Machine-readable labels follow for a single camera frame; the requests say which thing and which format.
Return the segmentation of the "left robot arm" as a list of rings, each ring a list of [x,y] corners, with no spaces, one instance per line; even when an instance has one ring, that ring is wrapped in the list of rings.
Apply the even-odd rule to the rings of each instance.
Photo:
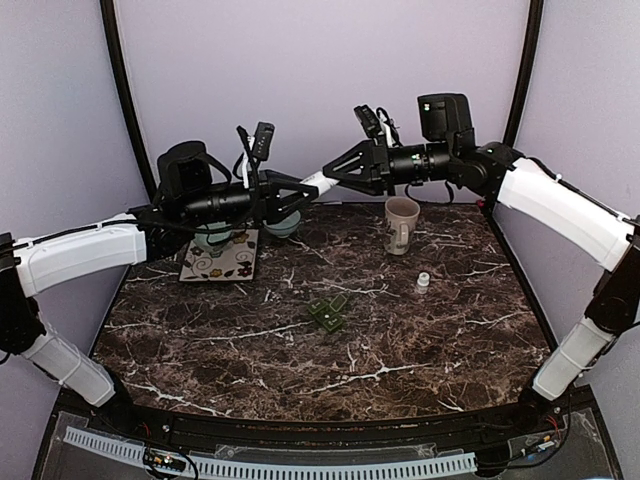
[[[76,392],[120,436],[141,427],[126,388],[42,320],[36,297],[99,271],[167,258],[198,234],[230,233],[247,220],[280,222],[336,184],[323,172],[299,180],[261,171],[268,141],[241,139],[246,174],[239,182],[203,142],[186,141],[159,157],[160,185],[150,204],[39,238],[1,236],[2,352],[27,359]]]

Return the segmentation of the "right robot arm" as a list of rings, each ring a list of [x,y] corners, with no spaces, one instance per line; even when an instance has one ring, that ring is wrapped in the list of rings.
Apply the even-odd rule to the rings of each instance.
[[[521,434],[549,416],[547,401],[564,394],[639,312],[639,221],[595,200],[540,160],[500,142],[479,146],[468,99],[460,93],[418,97],[424,143],[402,146],[385,112],[354,109],[364,141],[325,165],[326,186],[371,196],[392,195],[398,185],[446,181],[530,216],[577,245],[603,269],[582,318],[533,376],[531,396],[510,413]]]

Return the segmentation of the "white pill bottle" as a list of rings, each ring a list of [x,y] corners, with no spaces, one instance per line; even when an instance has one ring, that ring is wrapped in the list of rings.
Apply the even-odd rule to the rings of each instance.
[[[421,272],[416,280],[416,290],[425,293],[430,285],[430,275],[427,272]]]
[[[302,185],[315,187],[319,197],[329,192],[338,183],[338,180],[326,177],[322,171],[318,171],[301,181]]]

